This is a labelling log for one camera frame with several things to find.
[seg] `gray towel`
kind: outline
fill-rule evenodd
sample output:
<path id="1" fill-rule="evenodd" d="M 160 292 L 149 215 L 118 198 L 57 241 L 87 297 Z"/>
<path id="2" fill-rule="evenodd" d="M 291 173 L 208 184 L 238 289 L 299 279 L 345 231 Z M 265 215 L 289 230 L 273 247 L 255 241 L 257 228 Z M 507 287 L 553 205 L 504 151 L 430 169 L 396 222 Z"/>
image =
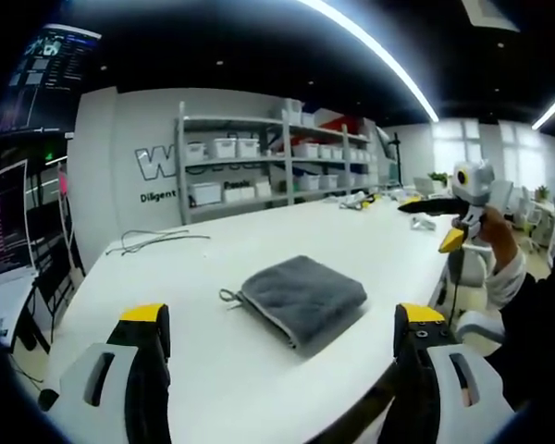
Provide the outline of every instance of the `gray towel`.
<path id="1" fill-rule="evenodd" d="M 292 347 L 300 347 L 362 305 L 366 292 L 360 282 L 297 256 L 249 277 L 237 294 L 222 299 L 254 309 L 284 333 Z"/>

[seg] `floor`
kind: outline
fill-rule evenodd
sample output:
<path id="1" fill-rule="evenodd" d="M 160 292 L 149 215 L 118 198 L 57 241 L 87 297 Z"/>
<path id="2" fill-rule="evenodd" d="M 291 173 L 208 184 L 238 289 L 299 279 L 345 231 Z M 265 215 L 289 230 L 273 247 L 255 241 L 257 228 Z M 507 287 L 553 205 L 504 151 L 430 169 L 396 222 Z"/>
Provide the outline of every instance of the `floor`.
<path id="1" fill-rule="evenodd" d="M 515 233 L 517 239 L 522 236 Z M 547 250 L 526 254 L 526 263 L 528 272 L 535 278 L 544 278 L 549 274 L 547 265 Z M 489 312 L 486 310 L 486 293 L 484 289 L 474 290 L 466 287 L 459 287 L 457 299 L 457 314 L 465 310 L 477 310 L 485 312 L 490 316 L 500 316 L 499 312 Z M 483 339 L 476 335 L 468 336 L 464 341 L 466 344 L 475 348 L 479 353 L 487 355 L 495 351 L 499 345 L 490 340 Z M 18 380 L 21 386 L 29 393 L 33 399 L 37 399 L 43 382 L 43 374 L 47 364 L 47 355 L 38 346 L 33 351 L 27 351 L 22 343 L 17 341 L 15 351 L 11 356 L 13 368 L 17 372 Z M 374 420 L 374 412 L 380 412 L 387 405 L 388 396 L 383 395 L 382 387 L 376 384 L 375 387 L 366 395 L 366 397 L 358 403 L 358 405 L 349 412 L 342 421 L 334 424 L 332 429 L 321 437 L 318 437 L 316 443 L 330 442 L 353 442 L 360 435 L 362 430 L 366 428 L 372 420 Z"/>

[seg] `potted plant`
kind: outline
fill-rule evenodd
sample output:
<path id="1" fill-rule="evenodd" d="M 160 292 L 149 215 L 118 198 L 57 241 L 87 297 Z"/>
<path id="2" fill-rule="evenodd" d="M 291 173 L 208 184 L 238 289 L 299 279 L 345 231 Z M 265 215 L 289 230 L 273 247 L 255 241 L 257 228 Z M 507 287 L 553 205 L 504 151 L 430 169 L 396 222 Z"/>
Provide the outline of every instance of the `potted plant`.
<path id="1" fill-rule="evenodd" d="M 545 185 L 541 185 L 535 190 L 535 200 L 537 202 L 545 202 L 549 198 L 549 189 Z"/>
<path id="2" fill-rule="evenodd" d="M 446 188 L 448 186 L 448 175 L 445 173 L 429 173 L 429 178 L 432 180 L 437 180 L 438 182 L 442 182 L 442 188 Z"/>

